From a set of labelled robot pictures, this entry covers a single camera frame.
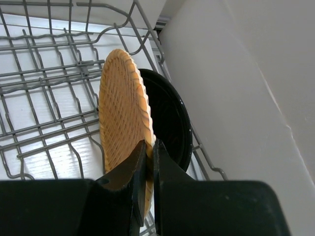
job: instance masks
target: white wall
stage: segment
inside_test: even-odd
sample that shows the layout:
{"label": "white wall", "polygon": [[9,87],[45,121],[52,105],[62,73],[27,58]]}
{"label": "white wall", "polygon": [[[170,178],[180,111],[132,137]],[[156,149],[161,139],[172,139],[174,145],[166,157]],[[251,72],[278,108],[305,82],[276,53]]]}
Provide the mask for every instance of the white wall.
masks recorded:
{"label": "white wall", "polygon": [[315,1],[225,2],[315,180]]}
{"label": "white wall", "polygon": [[166,0],[161,12],[162,17],[172,18],[181,8],[186,0]]}
{"label": "white wall", "polygon": [[268,183],[292,235],[314,235],[314,183],[231,12],[219,0],[184,3],[161,34],[172,82],[214,165],[230,179]]}

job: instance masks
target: dishwasher rack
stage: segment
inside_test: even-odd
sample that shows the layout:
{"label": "dishwasher rack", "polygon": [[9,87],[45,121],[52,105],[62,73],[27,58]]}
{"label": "dishwasher rack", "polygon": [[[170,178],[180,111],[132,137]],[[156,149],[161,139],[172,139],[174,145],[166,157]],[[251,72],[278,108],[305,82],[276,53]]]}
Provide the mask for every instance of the dishwasher rack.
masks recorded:
{"label": "dishwasher rack", "polygon": [[[11,36],[10,30],[8,29],[10,24],[7,24],[5,14],[3,13],[1,6],[11,5],[11,6],[20,6],[23,7],[26,19],[26,29],[22,30],[22,34],[19,36]],[[42,35],[34,35],[34,26],[31,24],[30,16],[29,16],[29,8],[32,6],[41,6],[43,10],[47,10],[48,13],[48,22],[49,22],[49,33]],[[52,26],[52,6],[61,6],[68,8],[68,26],[65,27],[63,31],[59,34],[54,33],[54,28]],[[75,156],[77,160],[77,166],[80,170],[80,177],[84,178],[84,163],[81,158],[81,154],[74,146],[74,142],[80,139],[88,138],[91,143],[95,144],[99,148],[99,152],[101,153],[102,160],[104,160],[104,151],[98,140],[95,139],[95,134],[97,135],[99,130],[97,128],[91,128],[92,126],[97,126],[98,124],[98,95],[93,88],[93,83],[97,83],[100,79],[102,64],[104,63],[103,59],[99,58],[99,52],[96,48],[96,43],[100,41],[103,37],[106,37],[107,33],[111,30],[115,30],[124,49],[129,52],[131,56],[135,56],[137,54],[144,53],[147,58],[151,68],[154,71],[157,71],[157,67],[155,66],[154,61],[155,58],[152,58],[150,55],[146,43],[148,41],[154,42],[157,47],[157,52],[159,54],[158,65],[163,73],[163,75],[170,80],[168,75],[166,66],[165,66],[165,56],[162,50],[162,47],[159,43],[156,32],[150,26],[150,23],[140,5],[138,0],[134,0],[130,11],[127,13],[122,11],[116,7],[105,3],[93,3],[92,0],[89,2],[77,2],[76,7],[83,7],[87,11],[87,18],[85,24],[85,30],[81,32],[74,31],[71,27],[74,22],[71,20],[72,17],[72,9],[74,4],[72,0],[69,0],[69,3],[64,2],[35,2],[35,1],[0,1],[0,18],[2,21],[2,25],[4,27],[5,35],[0,35],[0,42],[2,43],[0,46],[0,53],[8,53],[14,57],[14,61],[16,63],[16,70],[10,71],[6,73],[0,73],[0,105],[3,108],[4,113],[0,113],[0,156],[1,160],[6,172],[6,175],[10,179],[35,179],[34,176],[27,173],[25,171],[26,164],[25,160],[28,158],[32,158],[35,154],[45,154],[47,156],[49,166],[51,168],[53,177],[58,179],[58,173],[55,168],[54,159],[50,154],[50,150],[54,148],[58,148],[64,145],[67,145],[72,154]],[[103,7],[110,9],[118,14],[124,15],[126,17],[126,21],[121,24],[113,24],[113,26],[109,26],[102,30],[95,40],[91,40],[92,32],[89,32],[89,21],[90,21],[90,13],[92,8]],[[137,29],[134,21],[132,20],[132,13],[134,9],[137,8],[143,18],[147,29]],[[140,46],[131,51],[124,39],[124,34],[122,30],[126,29],[126,26],[131,26],[128,30],[132,29],[135,38],[138,40]],[[50,42],[40,43],[38,40],[49,39]],[[94,60],[85,60],[85,55],[81,53],[80,47],[86,46],[90,48],[91,53],[94,54]],[[62,48],[68,48],[70,50],[71,57],[75,63],[66,64],[64,62],[64,55],[62,52]],[[59,57],[59,66],[45,66],[43,63],[44,55],[42,50],[54,51]],[[21,64],[24,63],[23,60],[19,58],[20,52],[27,52],[31,58],[31,63],[34,65],[34,69],[23,68]],[[51,75],[52,72],[59,71],[60,73],[57,75]],[[82,100],[78,98],[78,94],[74,89],[75,83],[80,82],[84,88],[86,93],[87,101],[91,105],[91,109],[85,111],[82,109]],[[77,113],[69,116],[62,116],[60,109],[62,105],[57,102],[58,95],[55,95],[55,88],[57,86],[67,86],[69,89],[69,96],[76,103]],[[32,91],[34,89],[40,89],[45,102],[48,106],[49,114],[52,117],[51,121],[40,122],[38,119],[39,112],[34,108],[34,103],[36,99],[32,99]],[[8,105],[8,97],[13,94],[18,93],[18,96],[25,96],[27,99],[27,103],[29,105],[29,109],[31,110],[31,116],[34,120],[33,125],[26,125],[23,128],[16,128],[14,122],[12,121],[12,114],[10,113],[10,106]],[[69,121],[78,120],[79,123],[69,126],[67,123]],[[54,130],[51,132],[44,132],[45,129],[50,130],[49,128],[54,127]],[[70,136],[70,132],[73,130],[83,129],[84,132]],[[36,131],[38,135],[33,137],[28,137],[26,139],[20,139],[19,137],[23,134],[28,134],[29,132]],[[202,145],[202,142],[196,133],[194,127],[192,126],[193,135],[195,137],[196,145],[193,148],[194,157],[197,160],[197,163],[201,169],[201,172],[204,175],[206,180],[209,180],[208,174],[206,172],[206,168],[201,161],[201,157],[198,154],[198,150],[203,154],[205,162],[209,165],[207,168],[210,168],[214,172],[218,172],[222,179],[227,180],[227,176],[225,172],[221,168],[215,167],[207,154],[205,148]],[[61,141],[56,141],[52,143],[48,143],[47,140],[49,138],[63,136]],[[28,146],[34,143],[40,142],[41,145],[38,147],[34,147],[28,149],[26,151],[23,150],[24,146]],[[19,173],[13,173],[10,169],[10,165],[8,164],[8,158],[12,158],[12,154],[8,153],[8,151],[14,150],[17,152],[17,159],[20,162],[20,171]],[[150,213],[151,223],[153,224],[153,216]],[[150,232],[150,230],[154,227],[153,225],[149,225],[146,222],[147,229],[145,232]]]}

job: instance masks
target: black bowl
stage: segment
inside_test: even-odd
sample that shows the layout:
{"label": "black bowl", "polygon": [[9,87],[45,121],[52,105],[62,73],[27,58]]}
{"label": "black bowl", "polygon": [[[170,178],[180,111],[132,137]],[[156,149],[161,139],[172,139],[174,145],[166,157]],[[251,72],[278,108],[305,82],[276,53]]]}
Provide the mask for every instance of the black bowl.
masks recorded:
{"label": "black bowl", "polygon": [[192,153],[190,119],[172,84],[160,74],[139,69],[151,107],[153,131],[164,142],[170,157],[186,171]]}

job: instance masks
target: dishwasher wall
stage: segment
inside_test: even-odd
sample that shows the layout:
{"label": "dishwasher wall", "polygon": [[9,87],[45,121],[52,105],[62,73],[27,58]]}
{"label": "dishwasher wall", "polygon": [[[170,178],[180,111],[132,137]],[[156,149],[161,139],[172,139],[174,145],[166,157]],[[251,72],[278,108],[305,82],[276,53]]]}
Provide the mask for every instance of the dishwasher wall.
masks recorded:
{"label": "dishwasher wall", "polygon": [[[224,1],[187,0],[160,38],[172,83],[215,166],[276,192],[292,235],[315,231],[315,187]],[[209,171],[211,179],[220,177]]]}

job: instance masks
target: woven plate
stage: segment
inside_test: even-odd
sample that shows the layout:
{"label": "woven plate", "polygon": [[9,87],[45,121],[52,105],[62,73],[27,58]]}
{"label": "woven plate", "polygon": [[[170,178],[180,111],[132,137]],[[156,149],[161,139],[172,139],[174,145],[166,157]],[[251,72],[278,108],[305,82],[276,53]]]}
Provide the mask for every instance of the woven plate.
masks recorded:
{"label": "woven plate", "polygon": [[103,67],[99,87],[99,130],[105,151],[105,170],[122,163],[139,141],[145,140],[148,156],[145,213],[153,191],[153,134],[151,109],[137,65],[121,49],[113,50]]}

